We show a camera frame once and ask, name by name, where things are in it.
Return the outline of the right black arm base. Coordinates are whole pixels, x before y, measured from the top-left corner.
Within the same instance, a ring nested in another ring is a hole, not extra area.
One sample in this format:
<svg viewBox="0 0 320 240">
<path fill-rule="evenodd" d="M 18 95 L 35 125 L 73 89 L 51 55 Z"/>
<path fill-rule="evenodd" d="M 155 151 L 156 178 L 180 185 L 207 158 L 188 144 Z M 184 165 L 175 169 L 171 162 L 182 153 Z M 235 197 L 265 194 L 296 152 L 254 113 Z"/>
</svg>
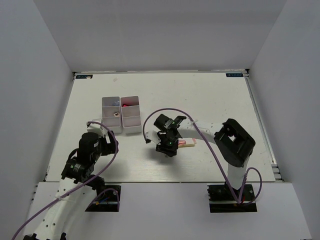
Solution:
<svg viewBox="0 0 320 240">
<path fill-rule="evenodd" d="M 256 213 L 256 202 L 251 202 L 254 197 L 254 189 L 251 184 L 246 184 L 242 193 L 241 203 L 233 198 L 226 184 L 213 184 L 207 186 L 210 213 Z"/>
</svg>

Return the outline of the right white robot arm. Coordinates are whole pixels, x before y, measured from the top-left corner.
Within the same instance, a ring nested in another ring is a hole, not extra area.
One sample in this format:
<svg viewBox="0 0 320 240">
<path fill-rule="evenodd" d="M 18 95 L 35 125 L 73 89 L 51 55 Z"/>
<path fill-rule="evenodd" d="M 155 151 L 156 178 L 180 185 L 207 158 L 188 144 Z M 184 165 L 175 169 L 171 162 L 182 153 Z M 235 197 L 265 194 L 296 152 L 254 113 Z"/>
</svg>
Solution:
<svg viewBox="0 0 320 240">
<path fill-rule="evenodd" d="M 171 119 L 160 114 L 154 124 L 158 131 L 148 131 L 146 138 L 156 144 L 155 150 L 168 157 L 177 155 L 179 140 L 196 139 L 215 144 L 228 163 L 226 195 L 236 200 L 244 193 L 243 182 L 255 140 L 232 118 L 222 124 L 195 122 L 185 116 Z"/>
</svg>

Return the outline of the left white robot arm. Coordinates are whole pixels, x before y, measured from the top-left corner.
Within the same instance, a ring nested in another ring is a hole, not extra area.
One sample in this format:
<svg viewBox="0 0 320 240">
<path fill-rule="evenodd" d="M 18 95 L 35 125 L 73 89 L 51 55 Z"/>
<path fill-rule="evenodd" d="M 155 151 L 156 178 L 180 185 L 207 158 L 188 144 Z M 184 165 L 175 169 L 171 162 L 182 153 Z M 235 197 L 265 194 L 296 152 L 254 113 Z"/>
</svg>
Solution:
<svg viewBox="0 0 320 240">
<path fill-rule="evenodd" d="M 23 238 L 65 240 L 73 223 L 94 202 L 102 199 L 106 192 L 118 196 L 116 189 L 107 188 L 105 180 L 98 173 L 93 173 L 101 156 L 116 156 L 118 145 L 111 130 L 107 133 L 95 130 L 84 133 L 78 147 L 70 152 L 66 160 L 54 200 L 39 210 L 39 213 L 45 213 L 44 217 L 33 233 Z"/>
</svg>

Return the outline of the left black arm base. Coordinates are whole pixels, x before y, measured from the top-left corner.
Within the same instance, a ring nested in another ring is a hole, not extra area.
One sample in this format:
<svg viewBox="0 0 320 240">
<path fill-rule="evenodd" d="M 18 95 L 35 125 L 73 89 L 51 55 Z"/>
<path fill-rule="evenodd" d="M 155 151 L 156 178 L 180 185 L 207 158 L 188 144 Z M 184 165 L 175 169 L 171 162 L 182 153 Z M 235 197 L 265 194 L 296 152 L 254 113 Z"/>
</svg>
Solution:
<svg viewBox="0 0 320 240">
<path fill-rule="evenodd" d="M 117 213 L 120 210 L 121 184 L 105 184 L 86 208 L 86 212 Z"/>
</svg>

